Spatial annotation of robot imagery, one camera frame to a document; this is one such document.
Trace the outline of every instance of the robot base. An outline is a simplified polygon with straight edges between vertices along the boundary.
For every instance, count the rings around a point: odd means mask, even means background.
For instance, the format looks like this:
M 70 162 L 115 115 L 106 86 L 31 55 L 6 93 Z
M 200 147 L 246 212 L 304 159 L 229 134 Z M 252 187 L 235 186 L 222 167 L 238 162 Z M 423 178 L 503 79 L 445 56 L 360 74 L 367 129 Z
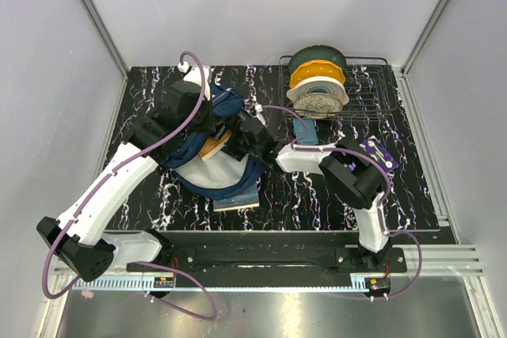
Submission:
M 340 273 L 406 273 L 403 249 L 392 248 L 389 242 L 378 253 L 362 247 L 344 247 L 335 250 L 336 269 Z

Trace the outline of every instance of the metal floor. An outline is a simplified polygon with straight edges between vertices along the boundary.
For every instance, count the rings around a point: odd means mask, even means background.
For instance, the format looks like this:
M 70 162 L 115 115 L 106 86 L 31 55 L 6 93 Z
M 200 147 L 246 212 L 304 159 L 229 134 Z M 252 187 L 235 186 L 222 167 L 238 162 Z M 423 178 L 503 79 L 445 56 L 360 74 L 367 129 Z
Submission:
M 408 279 L 395 278 L 395 291 Z M 389 302 L 350 301 L 331 294 L 214 294 L 217 322 L 198 321 L 151 304 L 138 292 L 100 291 L 85 299 L 72 291 L 59 338 L 139 337 L 479 337 L 463 283 L 422 278 L 407 295 Z M 199 293 L 173 293 L 172 302 L 210 313 Z

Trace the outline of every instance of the white cloth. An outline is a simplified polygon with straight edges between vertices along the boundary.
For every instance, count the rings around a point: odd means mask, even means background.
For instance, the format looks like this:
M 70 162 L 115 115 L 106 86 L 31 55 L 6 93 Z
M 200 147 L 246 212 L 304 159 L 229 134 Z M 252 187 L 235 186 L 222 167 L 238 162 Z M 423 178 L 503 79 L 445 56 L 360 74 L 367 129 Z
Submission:
M 247 162 L 248 154 L 238 161 L 220 150 L 206 161 L 197 154 L 175 171 L 201 188 L 222 189 L 236 185 L 242 179 Z

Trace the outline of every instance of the black bracket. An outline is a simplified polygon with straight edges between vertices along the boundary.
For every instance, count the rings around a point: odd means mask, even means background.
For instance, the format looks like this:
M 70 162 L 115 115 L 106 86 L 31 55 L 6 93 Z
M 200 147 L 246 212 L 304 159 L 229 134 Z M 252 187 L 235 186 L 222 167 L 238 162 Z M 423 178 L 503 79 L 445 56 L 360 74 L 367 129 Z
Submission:
M 160 141 L 188 117 L 200 96 L 200 86 L 192 82 L 178 81 L 166 89 L 167 94 L 161 104 L 135 119 L 124 136 L 125 142 L 144 150 Z M 150 157 L 162 164 L 193 132 L 213 132 L 212 103 L 206 99 L 189 125 L 170 142 L 152 150 Z
M 344 247 L 336 249 L 335 255 L 336 268 L 340 273 L 387 273 L 387 271 L 391 273 L 407 272 L 406 259 L 403 249 L 392 248 L 389 243 L 377 254 L 362 247 Z
M 157 257 L 151 261 L 153 264 L 164 267 L 181 269 L 184 272 L 193 272 L 196 266 L 196 247 L 194 245 L 173 245 L 173 243 L 156 230 L 147 230 L 160 241 L 162 248 Z M 127 272 L 164 272 L 161 269 L 147 267 L 137 263 L 127 264 Z
M 366 152 L 352 139 L 343 138 L 336 147 Z M 369 162 L 351 154 L 334 152 L 322 159 L 318 167 L 326 178 L 330 191 L 340 195 L 341 201 L 354 209 L 369 209 L 379 194 L 383 182 L 380 172 Z
M 44 217 L 37 225 L 37 231 L 48 247 L 53 245 L 61 233 L 59 221 Z M 100 277 L 111 265 L 115 246 L 101 239 L 95 246 L 82 245 L 79 237 L 65 235 L 56 248 L 56 256 L 74 270 L 84 281 Z

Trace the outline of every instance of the yellow bowl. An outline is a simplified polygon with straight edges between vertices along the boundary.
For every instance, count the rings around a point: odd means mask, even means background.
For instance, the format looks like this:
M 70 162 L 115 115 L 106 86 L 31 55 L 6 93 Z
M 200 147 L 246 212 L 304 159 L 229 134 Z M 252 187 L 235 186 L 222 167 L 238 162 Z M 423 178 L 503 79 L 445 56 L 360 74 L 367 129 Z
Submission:
M 305 79 L 318 76 L 331 77 L 341 83 L 345 83 L 343 70 L 338 65 L 324 59 L 314 59 L 307 63 L 302 63 L 294 73 L 292 73 L 290 88 L 293 89 L 298 83 Z

